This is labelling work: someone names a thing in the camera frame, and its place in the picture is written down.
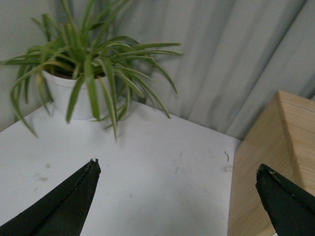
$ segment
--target white wall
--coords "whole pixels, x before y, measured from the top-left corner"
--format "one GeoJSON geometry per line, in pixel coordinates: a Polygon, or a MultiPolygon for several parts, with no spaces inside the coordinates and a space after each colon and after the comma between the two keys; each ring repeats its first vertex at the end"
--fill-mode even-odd
{"type": "MultiPolygon", "coordinates": [[[[54,11],[55,4],[51,0],[0,0],[0,61],[23,54],[31,45],[45,42],[30,18],[40,18],[42,13],[53,14],[54,11]]],[[[0,67],[0,131],[14,122],[9,93],[16,71],[17,67],[0,67]]],[[[30,98],[30,104],[23,105],[25,114],[39,106],[35,96],[30,98]]]]}

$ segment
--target gray curtain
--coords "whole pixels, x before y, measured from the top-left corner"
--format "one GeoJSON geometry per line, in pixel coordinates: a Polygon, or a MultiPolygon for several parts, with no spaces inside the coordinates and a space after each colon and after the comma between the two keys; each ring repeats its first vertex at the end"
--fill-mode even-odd
{"type": "Polygon", "coordinates": [[[314,11],[315,0],[131,0],[114,33],[180,42],[184,56],[161,62],[179,94],[151,71],[154,90],[171,114],[242,139],[277,90],[314,99],[314,11]]]}

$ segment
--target dark mark on table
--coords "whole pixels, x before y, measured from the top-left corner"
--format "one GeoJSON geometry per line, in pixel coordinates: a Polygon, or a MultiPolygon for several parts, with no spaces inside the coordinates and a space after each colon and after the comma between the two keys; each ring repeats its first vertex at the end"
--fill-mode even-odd
{"type": "Polygon", "coordinates": [[[227,155],[226,151],[224,151],[224,153],[227,156],[227,161],[229,161],[229,156],[227,155]]]}

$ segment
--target wooden block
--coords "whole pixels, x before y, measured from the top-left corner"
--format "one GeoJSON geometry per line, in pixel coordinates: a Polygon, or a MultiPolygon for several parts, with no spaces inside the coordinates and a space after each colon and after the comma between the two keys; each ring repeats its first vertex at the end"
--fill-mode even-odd
{"type": "Polygon", "coordinates": [[[266,164],[315,196],[315,102],[278,91],[234,156],[228,236],[275,233],[257,193],[266,164]]]}

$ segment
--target table surface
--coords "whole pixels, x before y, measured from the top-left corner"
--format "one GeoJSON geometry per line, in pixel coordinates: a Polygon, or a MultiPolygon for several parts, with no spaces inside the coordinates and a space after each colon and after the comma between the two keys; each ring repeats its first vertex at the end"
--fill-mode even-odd
{"type": "Polygon", "coordinates": [[[224,236],[240,141],[136,102],[115,142],[105,123],[43,108],[0,133],[0,225],[90,159],[102,170],[81,236],[224,236]]]}

